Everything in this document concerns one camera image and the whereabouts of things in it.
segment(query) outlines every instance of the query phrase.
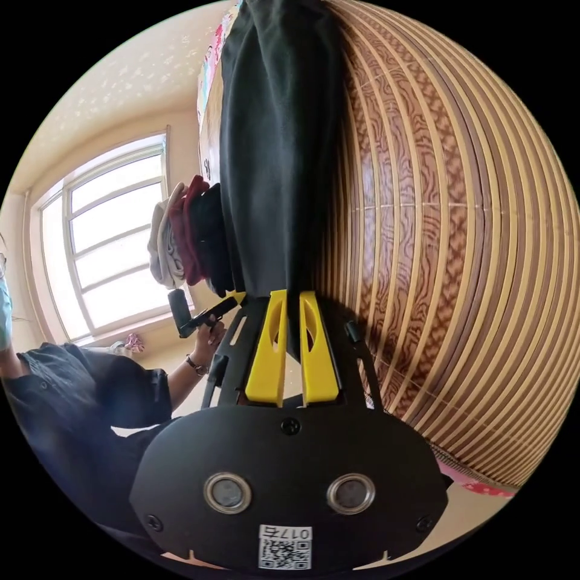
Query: face mask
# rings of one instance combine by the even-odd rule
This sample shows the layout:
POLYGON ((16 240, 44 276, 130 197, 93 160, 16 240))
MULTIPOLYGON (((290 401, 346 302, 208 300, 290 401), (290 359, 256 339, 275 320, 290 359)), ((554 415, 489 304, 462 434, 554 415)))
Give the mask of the face mask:
POLYGON ((12 342, 12 298, 8 291, 5 270, 6 258, 0 254, 0 351, 6 350, 12 342))

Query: bracelet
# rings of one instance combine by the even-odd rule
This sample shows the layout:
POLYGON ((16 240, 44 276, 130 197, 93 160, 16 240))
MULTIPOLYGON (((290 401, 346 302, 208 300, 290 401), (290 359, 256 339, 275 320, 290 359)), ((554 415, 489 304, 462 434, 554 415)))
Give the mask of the bracelet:
POLYGON ((205 376, 209 372, 209 369, 205 364, 195 364, 191 359, 191 355, 187 355, 185 361, 198 374, 198 376, 205 376))

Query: ceiling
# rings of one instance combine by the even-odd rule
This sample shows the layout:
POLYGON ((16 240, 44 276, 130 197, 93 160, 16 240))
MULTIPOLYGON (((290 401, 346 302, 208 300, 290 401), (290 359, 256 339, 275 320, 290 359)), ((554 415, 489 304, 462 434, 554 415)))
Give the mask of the ceiling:
POLYGON ((198 74, 211 36, 234 4, 214 2, 160 22, 94 65, 43 121, 9 190, 23 193, 76 145, 114 126, 195 107, 198 74))

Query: sticker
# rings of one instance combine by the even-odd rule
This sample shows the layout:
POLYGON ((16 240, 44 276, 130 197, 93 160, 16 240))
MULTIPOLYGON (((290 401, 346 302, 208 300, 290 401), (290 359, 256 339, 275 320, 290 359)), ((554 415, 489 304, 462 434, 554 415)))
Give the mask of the sticker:
POLYGON ((312 568, 312 528, 260 526, 258 568, 310 570, 312 568))

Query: black folded clothing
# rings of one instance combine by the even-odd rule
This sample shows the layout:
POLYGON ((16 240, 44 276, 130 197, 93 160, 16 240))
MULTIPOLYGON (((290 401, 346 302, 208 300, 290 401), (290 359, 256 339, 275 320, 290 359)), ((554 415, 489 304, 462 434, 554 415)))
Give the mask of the black folded clothing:
POLYGON ((234 289, 219 183, 195 197, 187 218, 209 288, 224 298, 234 289))

